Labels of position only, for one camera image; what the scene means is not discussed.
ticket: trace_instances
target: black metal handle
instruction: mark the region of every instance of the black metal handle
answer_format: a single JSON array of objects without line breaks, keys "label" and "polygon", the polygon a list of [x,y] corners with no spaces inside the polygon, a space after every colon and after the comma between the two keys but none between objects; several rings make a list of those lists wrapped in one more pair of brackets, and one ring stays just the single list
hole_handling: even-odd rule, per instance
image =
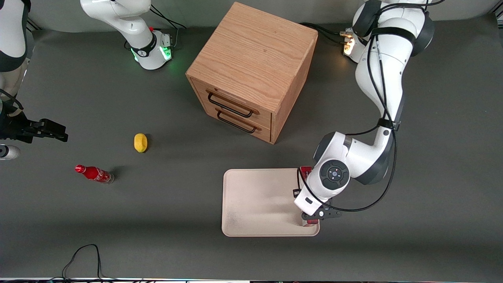
[{"label": "black metal handle", "polygon": [[228,111],[230,111],[230,112],[232,112],[232,113],[234,113],[234,114],[236,114],[236,115],[239,115],[239,116],[241,116],[241,117],[243,117],[243,118],[250,118],[250,117],[251,117],[251,115],[253,114],[253,110],[250,110],[250,113],[248,113],[248,114],[244,114],[244,113],[241,113],[241,112],[239,112],[239,111],[236,111],[236,110],[234,110],[234,109],[232,109],[232,108],[230,108],[230,107],[228,107],[228,106],[225,106],[225,105],[223,105],[222,103],[216,102],[216,101],[214,101],[214,100],[212,100],[212,99],[211,99],[211,97],[213,96],[213,93],[212,93],[212,92],[208,92],[208,93],[209,93],[209,94],[208,94],[208,100],[209,100],[211,103],[213,103],[213,104],[215,104],[215,105],[217,105],[217,106],[220,106],[220,107],[222,107],[222,108],[223,108],[223,109],[225,109],[225,110],[228,110]]},{"label": "black metal handle", "polygon": [[257,127],[253,127],[253,129],[251,129],[251,130],[247,130],[247,129],[245,129],[245,128],[241,127],[241,126],[238,126],[238,125],[236,125],[236,124],[232,123],[231,121],[225,120],[224,118],[220,117],[220,114],[222,114],[222,111],[219,111],[219,112],[217,113],[217,118],[218,118],[220,121],[222,121],[222,122],[224,122],[224,123],[226,123],[226,124],[228,124],[228,125],[231,125],[231,126],[233,126],[233,127],[236,127],[236,128],[238,128],[238,129],[240,129],[240,130],[242,130],[242,131],[244,131],[244,132],[247,132],[247,133],[254,133],[254,132],[255,132],[255,130],[257,129]]}]

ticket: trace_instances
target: wooden box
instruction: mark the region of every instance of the wooden box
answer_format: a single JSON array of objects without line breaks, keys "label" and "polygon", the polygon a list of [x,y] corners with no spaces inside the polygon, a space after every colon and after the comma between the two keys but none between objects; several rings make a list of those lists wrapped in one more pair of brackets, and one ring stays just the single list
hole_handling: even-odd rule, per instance
[{"label": "wooden box", "polygon": [[315,30],[235,2],[186,75],[208,115],[274,144],[317,38]]}]

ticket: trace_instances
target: drawer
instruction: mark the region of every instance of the drawer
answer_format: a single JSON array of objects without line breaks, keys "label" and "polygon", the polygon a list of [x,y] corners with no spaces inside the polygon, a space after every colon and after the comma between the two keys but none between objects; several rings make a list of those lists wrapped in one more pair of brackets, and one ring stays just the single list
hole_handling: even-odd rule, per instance
[{"label": "drawer", "polygon": [[254,124],[271,128],[271,113],[263,109],[245,106],[243,103],[230,99],[220,90],[213,88],[203,82],[192,80],[196,88],[197,95],[203,102],[205,109],[208,105],[219,107],[227,112],[233,113],[243,121],[251,121]]},{"label": "drawer", "polygon": [[253,125],[243,118],[227,112],[219,107],[207,108],[206,113],[211,117],[218,119],[228,125],[240,129],[243,132],[249,133],[252,136],[258,137],[268,143],[271,141],[271,130],[259,125]]}]

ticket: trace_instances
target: beige tray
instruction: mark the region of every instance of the beige tray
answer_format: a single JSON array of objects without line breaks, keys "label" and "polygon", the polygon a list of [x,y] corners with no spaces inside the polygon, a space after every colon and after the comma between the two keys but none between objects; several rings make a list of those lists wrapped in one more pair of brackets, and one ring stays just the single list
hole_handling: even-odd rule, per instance
[{"label": "beige tray", "polygon": [[293,203],[297,169],[231,169],[223,177],[222,232],[229,237],[315,236]]}]

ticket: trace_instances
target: red bottle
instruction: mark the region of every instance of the red bottle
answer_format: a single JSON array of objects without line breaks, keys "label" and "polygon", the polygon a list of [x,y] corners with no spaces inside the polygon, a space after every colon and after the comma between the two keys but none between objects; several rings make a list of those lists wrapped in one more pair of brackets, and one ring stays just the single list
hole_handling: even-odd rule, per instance
[{"label": "red bottle", "polygon": [[96,181],[104,184],[111,184],[114,181],[114,175],[108,173],[105,170],[101,170],[100,168],[94,166],[83,166],[77,165],[75,166],[75,171],[81,173],[86,178],[91,181]]}]

